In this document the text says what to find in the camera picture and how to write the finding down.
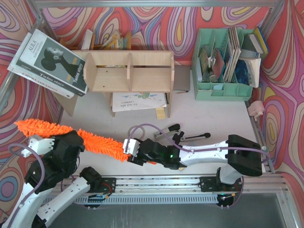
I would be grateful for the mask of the clear tape roll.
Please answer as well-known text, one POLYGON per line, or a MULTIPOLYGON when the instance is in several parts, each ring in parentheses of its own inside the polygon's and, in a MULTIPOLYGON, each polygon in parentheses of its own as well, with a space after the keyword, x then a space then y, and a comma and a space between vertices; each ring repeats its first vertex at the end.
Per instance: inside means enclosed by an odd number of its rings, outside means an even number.
POLYGON ((128 136, 131 136, 132 138, 137 138, 137 139, 143 139, 145 137, 145 129, 143 127, 138 127, 137 125, 132 126, 128 130, 128 136))

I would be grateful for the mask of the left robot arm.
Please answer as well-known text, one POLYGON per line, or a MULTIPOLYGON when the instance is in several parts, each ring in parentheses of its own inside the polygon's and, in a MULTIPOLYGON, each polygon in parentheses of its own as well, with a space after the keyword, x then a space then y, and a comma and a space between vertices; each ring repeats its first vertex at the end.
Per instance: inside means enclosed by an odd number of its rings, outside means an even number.
POLYGON ((78 178, 45 206, 43 201, 56 187, 77 169, 77 159, 85 150, 84 140, 75 130, 43 139, 32 137, 37 146, 12 143, 9 151, 25 157, 36 157, 31 164, 21 195, 3 228, 48 228, 75 199, 87 192, 97 192, 102 184, 101 175, 92 167, 82 169, 78 178))

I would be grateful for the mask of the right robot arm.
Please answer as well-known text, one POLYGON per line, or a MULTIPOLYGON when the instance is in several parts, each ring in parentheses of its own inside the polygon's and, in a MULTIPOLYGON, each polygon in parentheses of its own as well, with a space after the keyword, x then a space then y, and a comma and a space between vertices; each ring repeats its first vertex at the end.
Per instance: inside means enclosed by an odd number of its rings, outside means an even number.
POLYGON ((262 175, 260 145, 239 135, 229 135, 226 141, 203 146, 164 146, 151 139, 144 141, 126 139, 123 152, 128 161, 142 166, 154 162, 163 167, 178 170, 196 164, 222 163, 218 168, 216 182, 233 185, 243 176, 262 175))

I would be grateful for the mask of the orange microfiber duster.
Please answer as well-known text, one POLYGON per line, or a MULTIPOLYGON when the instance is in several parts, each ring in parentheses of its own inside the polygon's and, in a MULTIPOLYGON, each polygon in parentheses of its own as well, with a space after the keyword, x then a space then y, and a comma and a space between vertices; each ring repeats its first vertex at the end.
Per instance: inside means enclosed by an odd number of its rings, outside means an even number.
POLYGON ((70 126, 50 123, 39 119, 19 120, 15 122, 15 125, 26 137, 38 135, 46 139, 62 138, 70 135, 74 141, 79 141, 89 152, 108 155, 121 162, 131 161, 131 155, 124 153, 123 143, 113 138, 98 136, 82 129, 74 130, 70 126))

